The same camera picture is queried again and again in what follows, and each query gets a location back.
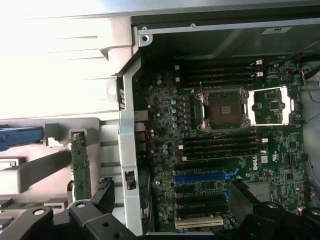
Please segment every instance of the cpu socket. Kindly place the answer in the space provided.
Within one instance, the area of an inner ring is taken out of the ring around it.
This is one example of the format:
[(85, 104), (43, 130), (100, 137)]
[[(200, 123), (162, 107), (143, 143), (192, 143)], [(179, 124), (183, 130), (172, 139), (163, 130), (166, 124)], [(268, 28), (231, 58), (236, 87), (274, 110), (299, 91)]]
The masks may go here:
[(220, 133), (249, 126), (248, 97), (248, 91), (241, 87), (198, 93), (195, 98), (201, 102), (203, 122), (197, 129), (207, 133)]

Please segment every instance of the screw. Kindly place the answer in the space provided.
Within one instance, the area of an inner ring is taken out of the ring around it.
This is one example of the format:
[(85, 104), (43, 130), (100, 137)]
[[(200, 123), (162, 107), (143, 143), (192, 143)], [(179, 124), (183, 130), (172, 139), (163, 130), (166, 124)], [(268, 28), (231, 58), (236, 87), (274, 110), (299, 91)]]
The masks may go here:
[(41, 215), (41, 214), (43, 214), (44, 212), (45, 212), (45, 210), (39, 209), (39, 210), (33, 212), (33, 214), (34, 214), (34, 215)]
[(269, 208), (271, 208), (271, 209), (276, 209), (276, 208), (278, 208), (278, 205), (275, 204), (274, 202), (269, 202), (269, 203), (267, 204), (267, 206), (268, 206)]
[(76, 205), (77, 208), (84, 208), (85, 206), (85, 203), (79, 203), (78, 205)]
[(312, 209), (311, 213), (317, 216), (320, 216), (320, 211), (318, 209)]

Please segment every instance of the motherboard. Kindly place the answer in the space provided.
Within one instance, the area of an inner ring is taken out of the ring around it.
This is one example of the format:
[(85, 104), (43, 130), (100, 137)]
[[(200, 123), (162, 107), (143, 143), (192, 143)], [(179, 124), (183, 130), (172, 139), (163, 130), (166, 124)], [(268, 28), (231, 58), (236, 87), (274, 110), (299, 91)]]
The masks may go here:
[(168, 61), (133, 89), (145, 232), (228, 231), (228, 184), (298, 214), (309, 201), (299, 60)]

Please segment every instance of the white pci slot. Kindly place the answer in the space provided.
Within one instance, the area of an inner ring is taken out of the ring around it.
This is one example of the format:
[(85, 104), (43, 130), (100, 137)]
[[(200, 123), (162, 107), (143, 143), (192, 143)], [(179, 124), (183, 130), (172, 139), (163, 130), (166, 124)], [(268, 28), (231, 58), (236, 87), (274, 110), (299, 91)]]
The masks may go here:
[(189, 218), (184, 220), (175, 220), (174, 221), (176, 229), (184, 228), (198, 228), (198, 227), (212, 227), (212, 226), (222, 226), (224, 220), (221, 216), (211, 217), (198, 217), (198, 218)]

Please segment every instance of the screw hole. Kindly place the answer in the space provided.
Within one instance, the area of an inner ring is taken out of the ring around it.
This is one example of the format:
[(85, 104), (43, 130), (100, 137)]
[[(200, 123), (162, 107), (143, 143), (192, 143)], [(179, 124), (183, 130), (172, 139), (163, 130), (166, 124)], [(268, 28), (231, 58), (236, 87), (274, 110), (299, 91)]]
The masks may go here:
[(113, 238), (114, 239), (119, 239), (122, 237), (122, 233), (121, 232), (116, 232), (115, 234), (113, 234)]
[(102, 224), (102, 226), (104, 226), (104, 227), (109, 227), (110, 225), (111, 225), (111, 222), (109, 222), (109, 221), (106, 221)]

